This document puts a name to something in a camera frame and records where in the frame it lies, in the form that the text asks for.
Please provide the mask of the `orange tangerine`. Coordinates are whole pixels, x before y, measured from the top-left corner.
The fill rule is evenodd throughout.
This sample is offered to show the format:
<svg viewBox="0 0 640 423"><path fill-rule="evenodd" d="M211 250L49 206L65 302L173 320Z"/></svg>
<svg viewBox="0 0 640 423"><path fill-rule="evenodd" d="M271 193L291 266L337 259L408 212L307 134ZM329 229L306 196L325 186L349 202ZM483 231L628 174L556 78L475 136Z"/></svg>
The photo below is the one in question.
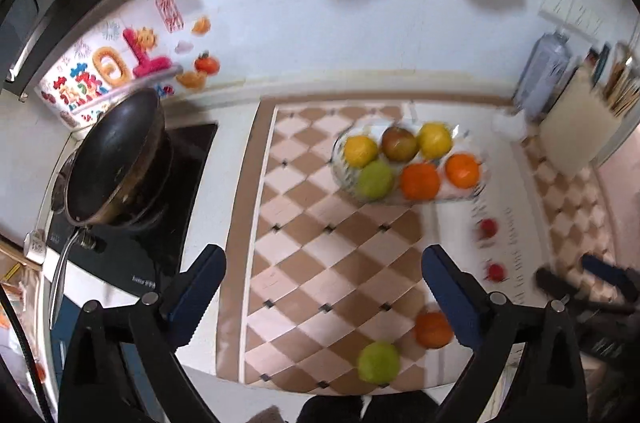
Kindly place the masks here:
<svg viewBox="0 0 640 423"><path fill-rule="evenodd" d="M407 165L399 177L399 188L408 201L432 201L440 190L440 178L432 163Z"/></svg>
<svg viewBox="0 0 640 423"><path fill-rule="evenodd" d="M452 154L445 162L445 175L454 187L462 190L473 189L482 177L480 162L471 153Z"/></svg>

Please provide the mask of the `dark orange persimmon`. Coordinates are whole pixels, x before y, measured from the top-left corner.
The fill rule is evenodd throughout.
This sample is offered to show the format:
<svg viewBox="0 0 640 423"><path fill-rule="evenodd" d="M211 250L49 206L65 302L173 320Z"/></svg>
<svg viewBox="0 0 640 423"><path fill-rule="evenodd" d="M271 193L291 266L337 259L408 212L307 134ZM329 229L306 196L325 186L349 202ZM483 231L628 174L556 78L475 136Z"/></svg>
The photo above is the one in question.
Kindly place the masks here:
<svg viewBox="0 0 640 423"><path fill-rule="evenodd" d="M454 338L454 331L441 311L422 311L414 324L416 343L426 349L447 346Z"/></svg>

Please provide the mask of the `green apple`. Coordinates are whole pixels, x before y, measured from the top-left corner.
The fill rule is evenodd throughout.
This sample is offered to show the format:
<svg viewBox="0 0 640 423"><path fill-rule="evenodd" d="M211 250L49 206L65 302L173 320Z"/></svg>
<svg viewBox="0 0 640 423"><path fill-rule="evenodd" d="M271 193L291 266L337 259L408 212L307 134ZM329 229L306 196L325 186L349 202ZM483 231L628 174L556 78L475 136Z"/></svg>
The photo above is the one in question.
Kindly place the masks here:
<svg viewBox="0 0 640 423"><path fill-rule="evenodd" d="M395 175L390 165L376 160L364 166L358 176L356 191L360 198L378 201L386 198L395 186Z"/></svg>
<svg viewBox="0 0 640 423"><path fill-rule="evenodd" d="M378 386L389 384L400 371L397 348L387 342L369 344L358 355L357 371L363 382Z"/></svg>

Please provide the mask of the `utensils in holder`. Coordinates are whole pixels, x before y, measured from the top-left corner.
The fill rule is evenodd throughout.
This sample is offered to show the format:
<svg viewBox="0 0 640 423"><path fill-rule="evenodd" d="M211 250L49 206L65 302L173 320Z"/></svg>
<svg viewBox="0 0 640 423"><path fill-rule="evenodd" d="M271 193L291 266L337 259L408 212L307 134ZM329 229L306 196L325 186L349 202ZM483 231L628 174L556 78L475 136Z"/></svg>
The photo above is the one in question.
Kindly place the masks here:
<svg viewBox="0 0 640 423"><path fill-rule="evenodd" d="M592 74L592 93L615 117L623 117L639 102L639 56L624 42L611 50L613 62L608 79L600 83L596 68Z"/></svg>

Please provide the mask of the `black frying pan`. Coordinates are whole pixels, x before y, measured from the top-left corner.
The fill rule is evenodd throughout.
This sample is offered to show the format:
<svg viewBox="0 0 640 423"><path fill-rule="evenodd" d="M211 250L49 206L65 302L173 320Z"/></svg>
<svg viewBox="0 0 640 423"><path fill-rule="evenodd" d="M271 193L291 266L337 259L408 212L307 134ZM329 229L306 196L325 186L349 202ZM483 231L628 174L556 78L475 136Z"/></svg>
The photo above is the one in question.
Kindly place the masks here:
<svg viewBox="0 0 640 423"><path fill-rule="evenodd" d="M75 153L64 190L65 216L74 231L58 256L49 295L53 327L64 296L70 250L92 244L90 229L138 219L163 186L172 156L163 148L165 114L155 90L140 89L112 106Z"/></svg>

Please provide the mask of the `yellow lemon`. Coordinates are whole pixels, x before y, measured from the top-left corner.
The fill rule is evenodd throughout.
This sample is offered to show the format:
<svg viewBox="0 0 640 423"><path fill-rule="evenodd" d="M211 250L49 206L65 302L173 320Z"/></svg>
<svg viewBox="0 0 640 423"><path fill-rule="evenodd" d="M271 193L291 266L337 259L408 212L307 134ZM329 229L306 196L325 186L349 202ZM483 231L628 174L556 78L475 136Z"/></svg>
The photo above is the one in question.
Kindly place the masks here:
<svg viewBox="0 0 640 423"><path fill-rule="evenodd" d="M368 136L350 136L345 141L344 159L353 168L363 168L378 158L378 144Z"/></svg>

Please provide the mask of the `small white cup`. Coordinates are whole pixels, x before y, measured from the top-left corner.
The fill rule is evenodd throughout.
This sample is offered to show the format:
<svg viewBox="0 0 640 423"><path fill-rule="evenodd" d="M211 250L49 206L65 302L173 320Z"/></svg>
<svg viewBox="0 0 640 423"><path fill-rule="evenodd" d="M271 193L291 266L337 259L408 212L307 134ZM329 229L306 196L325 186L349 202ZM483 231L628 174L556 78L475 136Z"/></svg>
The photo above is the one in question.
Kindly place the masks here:
<svg viewBox="0 0 640 423"><path fill-rule="evenodd" d="M23 242L23 254L36 265L41 266L46 260L47 245L41 229L29 231Z"/></svg>

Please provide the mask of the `floral oval ceramic plate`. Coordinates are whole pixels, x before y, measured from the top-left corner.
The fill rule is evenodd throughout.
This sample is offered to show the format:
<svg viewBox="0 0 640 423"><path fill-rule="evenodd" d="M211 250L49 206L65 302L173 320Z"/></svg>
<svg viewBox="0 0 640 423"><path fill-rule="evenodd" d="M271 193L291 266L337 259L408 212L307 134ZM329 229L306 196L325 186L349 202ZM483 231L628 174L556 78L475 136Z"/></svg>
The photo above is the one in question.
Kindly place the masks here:
<svg viewBox="0 0 640 423"><path fill-rule="evenodd" d="M471 201L490 176L470 132L438 122L358 123L337 136L330 164L340 189L362 203Z"/></svg>

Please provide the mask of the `white wall socket strip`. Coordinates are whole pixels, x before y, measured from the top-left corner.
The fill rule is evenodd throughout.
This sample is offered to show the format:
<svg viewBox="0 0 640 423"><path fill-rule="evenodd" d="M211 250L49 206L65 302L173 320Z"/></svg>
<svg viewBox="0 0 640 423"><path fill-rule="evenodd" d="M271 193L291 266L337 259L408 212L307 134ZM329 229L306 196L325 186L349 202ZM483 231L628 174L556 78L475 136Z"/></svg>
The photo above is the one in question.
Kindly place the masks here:
<svg viewBox="0 0 640 423"><path fill-rule="evenodd" d="M596 39L603 26L602 18L583 0L541 0L539 13L570 30Z"/></svg>

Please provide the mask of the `colourful wall sticker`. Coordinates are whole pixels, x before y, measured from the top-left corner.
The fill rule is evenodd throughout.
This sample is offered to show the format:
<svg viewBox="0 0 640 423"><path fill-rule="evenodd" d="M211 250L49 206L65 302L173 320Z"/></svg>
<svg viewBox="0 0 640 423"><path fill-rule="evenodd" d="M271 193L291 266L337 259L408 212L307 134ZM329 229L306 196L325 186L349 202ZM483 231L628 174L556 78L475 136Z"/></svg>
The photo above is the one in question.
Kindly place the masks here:
<svg viewBox="0 0 640 423"><path fill-rule="evenodd" d="M40 79L39 97L72 129L94 123L137 84L168 99L220 72L213 16L200 0L133 0L81 36Z"/></svg>

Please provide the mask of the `grey spray can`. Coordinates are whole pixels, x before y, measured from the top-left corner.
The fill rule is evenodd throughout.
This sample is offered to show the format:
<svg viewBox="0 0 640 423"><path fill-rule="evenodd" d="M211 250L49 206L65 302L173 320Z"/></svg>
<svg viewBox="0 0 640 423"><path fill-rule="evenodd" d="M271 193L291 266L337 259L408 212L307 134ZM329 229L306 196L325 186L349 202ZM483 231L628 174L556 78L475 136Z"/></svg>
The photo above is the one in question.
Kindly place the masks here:
<svg viewBox="0 0 640 423"><path fill-rule="evenodd" d="M536 120L570 63L568 35L563 30L546 33L535 42L513 97L527 120Z"/></svg>

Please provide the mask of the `yellow orange fruit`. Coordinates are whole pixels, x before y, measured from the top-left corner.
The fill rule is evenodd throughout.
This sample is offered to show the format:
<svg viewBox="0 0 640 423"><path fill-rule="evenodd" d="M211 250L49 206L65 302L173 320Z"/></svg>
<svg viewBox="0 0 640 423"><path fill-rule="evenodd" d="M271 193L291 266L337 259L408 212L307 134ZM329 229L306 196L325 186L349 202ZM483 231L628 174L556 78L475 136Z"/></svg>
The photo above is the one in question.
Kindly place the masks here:
<svg viewBox="0 0 640 423"><path fill-rule="evenodd" d="M424 160L439 160L452 148L452 137L447 125L430 122L422 125L416 136Z"/></svg>

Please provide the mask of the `red cherry tomato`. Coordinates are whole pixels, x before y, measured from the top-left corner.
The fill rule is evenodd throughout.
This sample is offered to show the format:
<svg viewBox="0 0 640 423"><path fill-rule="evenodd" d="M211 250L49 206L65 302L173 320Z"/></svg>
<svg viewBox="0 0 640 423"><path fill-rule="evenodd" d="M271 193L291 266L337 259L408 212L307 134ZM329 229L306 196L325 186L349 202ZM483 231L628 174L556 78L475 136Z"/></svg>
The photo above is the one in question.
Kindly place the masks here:
<svg viewBox="0 0 640 423"><path fill-rule="evenodd" d="M486 277L490 282L501 283L506 279L506 267L491 261L486 267Z"/></svg>
<svg viewBox="0 0 640 423"><path fill-rule="evenodd" d="M498 229L499 226L495 218L484 218L477 224L477 230L482 240L492 239L498 233Z"/></svg>

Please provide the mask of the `brown red apple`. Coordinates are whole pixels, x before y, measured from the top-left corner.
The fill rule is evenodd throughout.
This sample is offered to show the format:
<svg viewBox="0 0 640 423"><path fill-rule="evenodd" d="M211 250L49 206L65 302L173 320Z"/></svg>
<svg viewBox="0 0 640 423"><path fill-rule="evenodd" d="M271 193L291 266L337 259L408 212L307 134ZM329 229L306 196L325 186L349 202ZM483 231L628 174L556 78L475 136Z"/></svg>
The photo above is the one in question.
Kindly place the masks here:
<svg viewBox="0 0 640 423"><path fill-rule="evenodd" d="M388 161L408 163L419 151L418 140L411 131L398 126L390 126L383 132L381 150Z"/></svg>

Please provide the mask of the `green apple front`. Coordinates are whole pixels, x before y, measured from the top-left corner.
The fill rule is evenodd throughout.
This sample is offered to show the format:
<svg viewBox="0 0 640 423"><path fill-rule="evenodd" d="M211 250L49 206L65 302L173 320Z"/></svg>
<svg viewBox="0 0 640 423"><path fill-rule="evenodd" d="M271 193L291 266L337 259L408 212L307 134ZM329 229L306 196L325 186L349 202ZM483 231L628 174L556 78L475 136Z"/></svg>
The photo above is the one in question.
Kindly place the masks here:
<svg viewBox="0 0 640 423"><path fill-rule="evenodd" d="M400 371L397 348L387 342L369 344L358 355L357 371L363 382L378 386L389 384Z"/></svg>

